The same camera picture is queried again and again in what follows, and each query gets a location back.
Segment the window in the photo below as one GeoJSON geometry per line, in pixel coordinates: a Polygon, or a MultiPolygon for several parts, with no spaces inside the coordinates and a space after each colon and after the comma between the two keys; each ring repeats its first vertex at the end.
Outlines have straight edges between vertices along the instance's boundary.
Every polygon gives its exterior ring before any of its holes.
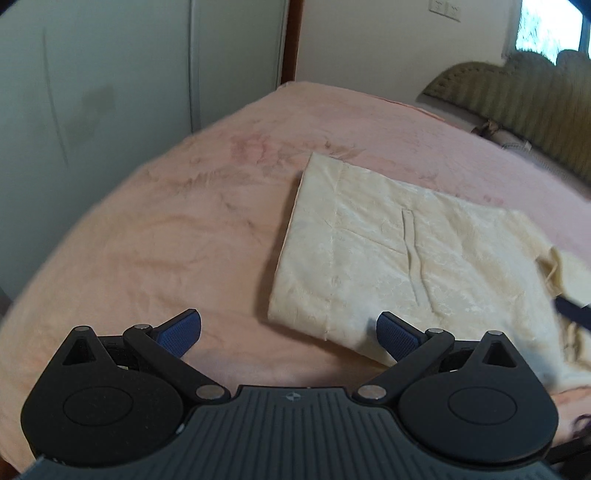
{"type": "Polygon", "coordinates": [[[522,0],[515,47],[556,63],[562,50],[589,51],[589,22],[569,0],[522,0]]]}

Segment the tree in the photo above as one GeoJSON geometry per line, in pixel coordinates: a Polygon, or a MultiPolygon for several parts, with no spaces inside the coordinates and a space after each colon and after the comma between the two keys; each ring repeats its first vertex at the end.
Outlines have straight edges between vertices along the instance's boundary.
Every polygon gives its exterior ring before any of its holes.
{"type": "Polygon", "coordinates": [[[542,26],[542,19],[525,4],[519,19],[517,33],[517,50],[535,51],[556,63],[556,57],[564,50],[560,41],[553,36],[548,28],[542,26]]]}

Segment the green headboard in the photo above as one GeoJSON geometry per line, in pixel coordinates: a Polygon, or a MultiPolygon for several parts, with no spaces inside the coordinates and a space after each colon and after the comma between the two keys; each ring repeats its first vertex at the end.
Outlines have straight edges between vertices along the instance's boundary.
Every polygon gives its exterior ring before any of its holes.
{"type": "Polygon", "coordinates": [[[556,65],[534,52],[513,54],[504,67],[455,65],[426,95],[494,120],[591,184],[591,60],[563,50],[556,65]]]}

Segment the pink blanket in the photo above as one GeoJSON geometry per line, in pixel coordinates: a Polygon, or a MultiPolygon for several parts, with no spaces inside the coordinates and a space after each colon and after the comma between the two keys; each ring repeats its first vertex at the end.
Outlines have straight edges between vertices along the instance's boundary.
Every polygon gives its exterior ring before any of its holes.
{"type": "MultiPolygon", "coordinates": [[[[313,151],[522,210],[591,264],[590,204],[550,174],[417,109],[292,84],[139,168],[57,248],[0,329],[0,455],[21,471],[32,461],[20,409],[76,325],[118,335],[197,308],[202,338],[184,359],[232,389],[351,387],[380,372],[351,351],[263,323],[298,178],[313,151]]],[[[566,395],[588,402],[584,391],[566,395]]],[[[573,409],[565,396],[558,400],[573,409]]],[[[564,410],[563,437],[579,411],[564,410]]]]}

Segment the folded fabric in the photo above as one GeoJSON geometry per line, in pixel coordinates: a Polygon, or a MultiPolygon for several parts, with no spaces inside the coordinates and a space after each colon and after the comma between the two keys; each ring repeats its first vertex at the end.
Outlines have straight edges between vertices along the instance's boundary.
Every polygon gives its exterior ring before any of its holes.
{"type": "Polygon", "coordinates": [[[394,359],[375,339],[384,310],[460,340],[502,330],[539,379],[561,391],[591,385],[591,343],[585,341],[591,337],[580,333],[573,348],[572,327],[552,300],[556,290],[591,299],[589,278],[581,261],[559,253],[521,212],[313,154],[268,318],[385,365],[394,359]]]}

